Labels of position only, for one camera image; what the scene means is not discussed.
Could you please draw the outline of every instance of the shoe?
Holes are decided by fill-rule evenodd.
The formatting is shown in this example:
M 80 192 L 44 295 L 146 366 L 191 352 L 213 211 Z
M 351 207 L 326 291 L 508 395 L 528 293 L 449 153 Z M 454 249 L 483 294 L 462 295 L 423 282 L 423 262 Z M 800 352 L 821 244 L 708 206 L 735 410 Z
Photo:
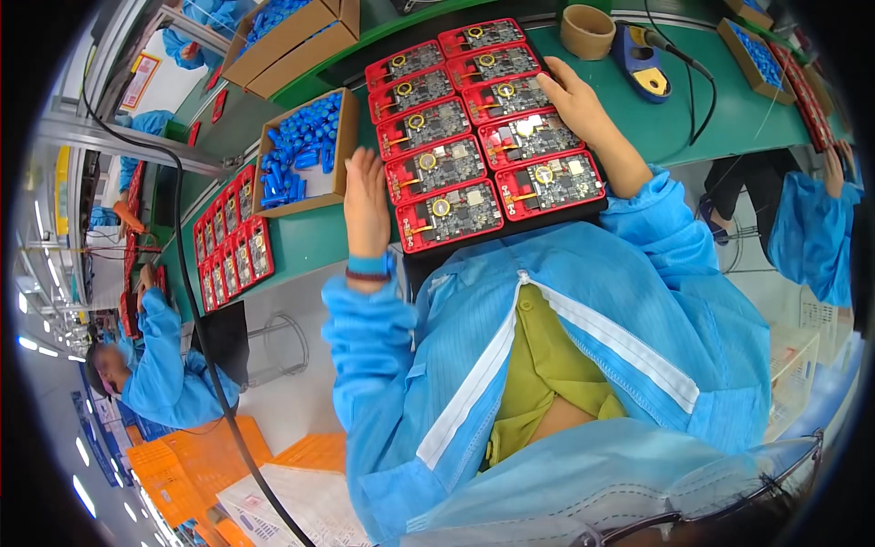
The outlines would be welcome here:
M 701 216 L 705 224 L 708 225 L 711 235 L 714 236 L 714 243 L 720 247 L 725 247 L 726 244 L 729 243 L 729 234 L 726 233 L 725 228 L 711 220 L 711 213 L 713 212 L 714 202 L 708 199 L 707 193 L 703 194 L 702 198 L 699 200 L 699 216 Z

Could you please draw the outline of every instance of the black pants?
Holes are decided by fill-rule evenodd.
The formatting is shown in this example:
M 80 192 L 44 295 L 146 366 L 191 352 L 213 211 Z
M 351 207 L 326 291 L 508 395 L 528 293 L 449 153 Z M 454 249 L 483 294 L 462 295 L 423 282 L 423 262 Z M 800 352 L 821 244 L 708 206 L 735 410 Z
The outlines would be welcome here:
M 249 362 L 249 330 L 242 302 L 209 313 L 203 318 L 206 340 L 201 340 L 197 329 L 192 333 L 192 347 L 201 353 L 203 344 L 210 349 L 216 366 L 238 385 L 249 381 L 246 365 Z
M 781 203 L 784 175 L 799 170 L 799 164 L 786 148 L 745 154 L 740 158 L 721 158 L 711 166 L 705 192 L 720 216 L 730 220 L 735 214 L 741 187 L 747 188 L 757 215 L 759 245 L 768 258 L 769 236 Z

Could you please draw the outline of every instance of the fluorescent light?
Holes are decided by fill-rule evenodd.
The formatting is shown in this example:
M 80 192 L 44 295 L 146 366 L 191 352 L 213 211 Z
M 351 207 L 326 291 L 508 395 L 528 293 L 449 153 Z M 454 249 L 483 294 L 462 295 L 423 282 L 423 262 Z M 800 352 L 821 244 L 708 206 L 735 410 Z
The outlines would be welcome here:
M 43 234 L 45 231 L 43 230 L 43 217 L 39 215 L 39 202 L 33 201 L 33 208 L 37 211 L 37 228 L 39 228 L 39 240 L 43 241 Z
M 58 279 L 58 272 L 54 269 L 54 262 L 52 262 L 51 258 L 45 260 L 49 265 L 49 271 L 52 273 L 52 280 L 55 282 L 55 285 L 60 288 L 60 281 Z
M 124 510 L 128 511 L 128 515 L 130 515 L 130 520 L 136 522 L 137 515 L 134 514 L 134 509 L 130 508 L 127 502 L 124 503 Z
M 95 513 L 95 505 L 91 501 L 91 498 L 88 497 L 88 492 L 85 491 L 85 487 L 82 486 L 82 483 L 79 482 L 79 477 L 76 475 L 73 475 L 73 488 L 76 489 L 76 494 L 79 495 L 79 499 L 85 504 L 88 513 L 91 513 L 92 517 L 97 517 L 97 514 Z
M 85 450 L 85 445 L 82 444 L 81 438 L 76 438 L 76 448 L 79 449 L 79 455 L 82 457 L 82 461 L 85 462 L 85 467 L 91 465 L 91 459 L 88 457 L 88 452 Z
M 34 342 L 32 340 L 27 340 L 26 338 L 23 338 L 21 336 L 18 337 L 18 343 L 21 344 L 23 347 L 26 347 L 28 349 L 36 349 L 37 348 L 36 342 Z

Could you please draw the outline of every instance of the workbench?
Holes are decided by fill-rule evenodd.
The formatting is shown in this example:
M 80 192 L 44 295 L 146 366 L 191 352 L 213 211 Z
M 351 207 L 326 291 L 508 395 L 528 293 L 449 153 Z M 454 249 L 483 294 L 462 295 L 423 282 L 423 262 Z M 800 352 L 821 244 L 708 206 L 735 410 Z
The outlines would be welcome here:
M 370 8 L 366 10 L 372 4 L 387 4 L 385 2 L 363 2 L 359 44 L 290 82 L 272 96 L 269 102 L 261 101 L 227 84 L 225 113 L 215 125 L 209 119 L 212 114 L 211 103 L 208 108 L 200 108 L 198 119 L 202 124 L 195 146 L 202 147 L 217 157 L 240 154 L 260 136 L 262 123 L 342 85 L 345 81 L 350 81 L 348 75 L 342 76 L 340 65 L 355 65 L 360 73 L 367 63 L 433 37 L 439 30 L 496 18 L 499 15 L 496 15 L 495 9 L 487 9 L 491 7 L 486 5 L 489 1 L 446 0 L 406 18 L 391 17 L 392 14 L 383 11 L 372 12 L 369 11 Z M 501 17 L 507 15 L 505 8 L 507 6 L 502 3 Z M 555 26 L 535 28 L 528 30 L 527 34 L 530 43 L 541 55 L 565 60 L 583 81 L 592 86 L 605 111 L 649 163 L 679 165 L 809 142 L 808 132 L 796 106 L 784 106 L 754 93 L 724 41 L 713 30 L 673 25 L 662 25 L 661 28 L 680 49 L 708 67 L 717 83 L 718 99 L 714 116 L 692 147 L 687 145 L 690 137 L 690 92 L 686 68 L 680 60 L 661 53 L 662 68 L 672 82 L 673 96 L 667 102 L 656 105 L 644 101 L 634 92 L 612 59 L 581 61 L 566 52 L 559 43 L 558 29 Z M 350 87 L 354 88 L 355 80 L 352 82 Z M 375 128 L 367 108 L 367 90 L 361 79 L 358 82 L 360 87 L 354 93 L 361 102 L 359 143 L 376 148 Z M 711 105 L 711 85 L 695 72 L 693 84 L 698 126 Z M 195 88 L 192 93 L 200 93 L 200 90 Z M 188 105 L 184 103 L 183 107 L 197 113 L 197 109 L 192 108 L 192 102 Z M 833 115 L 830 123 L 836 138 L 847 137 L 837 115 Z M 210 186 L 210 182 L 191 173 L 184 177 L 182 209 L 190 211 L 182 228 L 182 242 L 189 279 L 201 309 L 192 228 L 194 221 L 212 203 L 214 195 L 224 187 L 223 184 L 216 185 L 211 193 L 201 195 Z M 347 258 L 346 226 L 341 205 L 270 219 L 269 233 L 276 272 L 237 298 L 245 298 L 254 291 L 281 284 Z M 397 241 L 394 227 L 393 238 L 393 241 Z M 175 296 L 182 320 L 189 320 L 192 313 L 184 297 L 175 241 L 161 255 L 159 263 L 167 266 L 168 288 Z

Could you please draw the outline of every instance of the tape roll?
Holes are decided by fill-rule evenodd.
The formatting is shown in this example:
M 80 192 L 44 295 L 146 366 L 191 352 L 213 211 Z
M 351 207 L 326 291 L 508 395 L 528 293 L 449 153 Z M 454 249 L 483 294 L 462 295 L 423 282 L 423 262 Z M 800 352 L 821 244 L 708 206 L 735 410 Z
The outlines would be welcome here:
M 572 4 L 562 12 L 559 40 L 581 60 L 604 59 L 616 33 L 613 19 L 592 6 Z

